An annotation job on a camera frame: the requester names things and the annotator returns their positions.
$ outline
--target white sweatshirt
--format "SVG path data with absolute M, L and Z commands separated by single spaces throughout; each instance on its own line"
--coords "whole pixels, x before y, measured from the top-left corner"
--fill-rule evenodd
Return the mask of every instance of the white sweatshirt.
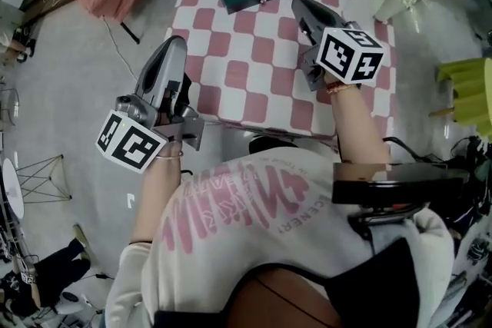
M 150 327 L 157 310 L 219 312 L 238 281 L 265 263 L 334 277 L 371 259 L 370 244 L 347 222 L 354 207 L 331 203 L 337 160 L 282 147 L 184 182 L 152 244 L 123 250 L 106 326 Z M 453 243 L 430 210 L 415 220 L 419 230 L 407 221 L 371 232 L 377 253 L 407 239 L 421 298 L 417 326 L 428 326 L 450 281 Z

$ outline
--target black and white marker cube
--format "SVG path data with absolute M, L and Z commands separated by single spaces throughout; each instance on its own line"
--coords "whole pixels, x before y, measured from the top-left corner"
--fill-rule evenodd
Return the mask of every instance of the black and white marker cube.
M 384 48 L 362 30 L 325 28 L 316 63 L 345 84 L 376 78 Z
M 107 159 L 141 174 L 166 144 L 136 121 L 111 111 L 95 145 Z

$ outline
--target white pot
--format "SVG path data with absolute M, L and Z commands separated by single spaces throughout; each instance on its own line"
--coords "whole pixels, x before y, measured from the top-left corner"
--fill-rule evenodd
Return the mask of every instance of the white pot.
M 386 21 L 404 9 L 401 0 L 348 0 L 341 14 L 346 21 L 356 21 L 361 28 L 368 29 L 373 25 L 374 17 Z

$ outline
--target pink and white checkered tablecloth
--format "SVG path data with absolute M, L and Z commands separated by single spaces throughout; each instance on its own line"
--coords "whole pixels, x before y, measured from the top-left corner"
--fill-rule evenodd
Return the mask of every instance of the pink and white checkered tablecloth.
M 315 0 L 341 14 L 347 0 Z M 272 0 L 229 15 L 221 0 L 178 0 L 166 33 L 188 43 L 190 105 L 205 119 L 330 138 L 335 134 L 330 97 L 311 92 L 300 54 L 309 48 L 291 10 L 292 0 Z M 363 86 L 381 135 L 393 134 L 396 51 L 393 26 L 374 21 L 372 33 L 386 49 L 371 86 Z

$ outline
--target white round object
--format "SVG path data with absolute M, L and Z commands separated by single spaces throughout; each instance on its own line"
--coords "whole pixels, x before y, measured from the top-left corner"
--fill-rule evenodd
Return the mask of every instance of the white round object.
M 24 217 L 24 200 L 22 200 L 21 185 L 18 182 L 17 172 L 14 164 L 9 159 L 5 159 L 2 166 L 3 187 L 7 194 L 7 200 L 12 212 L 19 219 Z

